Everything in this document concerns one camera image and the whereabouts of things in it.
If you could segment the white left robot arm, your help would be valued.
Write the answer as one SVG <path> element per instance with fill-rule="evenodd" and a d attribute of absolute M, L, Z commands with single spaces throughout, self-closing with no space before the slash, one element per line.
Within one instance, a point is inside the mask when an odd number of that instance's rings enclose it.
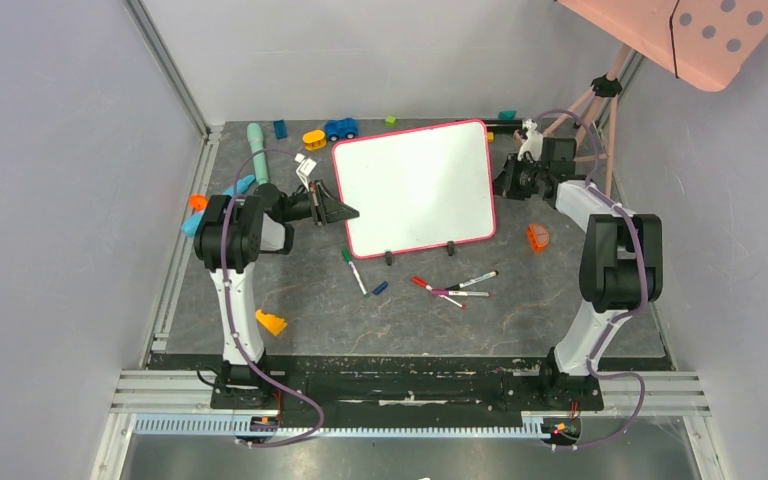
<path fill-rule="evenodd" d="M 274 381 L 265 371 L 265 345 L 254 300 L 259 257 L 289 254 L 296 221 L 310 219 L 324 226 L 359 216 L 320 180 L 291 194 L 265 183 L 243 195 L 231 191 L 207 199 L 193 246 L 220 305 L 224 341 L 220 388 L 236 392 L 255 408 L 266 405 L 274 394 Z"/>

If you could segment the blue marker cap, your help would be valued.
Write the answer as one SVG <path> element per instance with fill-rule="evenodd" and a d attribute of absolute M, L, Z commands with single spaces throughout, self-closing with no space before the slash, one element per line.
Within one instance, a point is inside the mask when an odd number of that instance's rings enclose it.
<path fill-rule="evenodd" d="M 375 296 L 378 296 L 378 295 L 380 295 L 381 293 L 383 293 L 383 292 L 384 292 L 384 291 L 385 291 L 387 288 L 388 288 L 388 282 L 387 282 L 387 281 L 383 281 L 383 282 L 381 282 L 381 283 L 380 283 L 378 286 L 376 286 L 376 287 L 375 287 L 375 288 L 372 290 L 372 293 L 373 293 Z"/>

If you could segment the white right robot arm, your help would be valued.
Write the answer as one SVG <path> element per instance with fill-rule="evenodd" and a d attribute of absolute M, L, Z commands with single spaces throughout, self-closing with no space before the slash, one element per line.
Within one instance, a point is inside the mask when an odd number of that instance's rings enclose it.
<path fill-rule="evenodd" d="M 579 175 L 572 139 L 544 140 L 541 154 L 511 153 L 493 181 L 495 195 L 543 199 L 584 233 L 578 284 L 582 304 L 565 337 L 553 348 L 552 372 L 537 382 L 540 400 L 562 408 L 578 393 L 574 377 L 596 377 L 618 329 L 657 300 L 663 290 L 663 222 L 636 213 Z"/>

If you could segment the pink framed whiteboard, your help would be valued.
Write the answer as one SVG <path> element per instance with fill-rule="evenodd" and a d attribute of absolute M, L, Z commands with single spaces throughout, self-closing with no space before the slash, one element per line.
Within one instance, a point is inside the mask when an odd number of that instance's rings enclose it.
<path fill-rule="evenodd" d="M 487 129 L 479 119 L 396 131 L 335 144 L 340 200 L 359 259 L 492 238 L 497 230 Z"/>

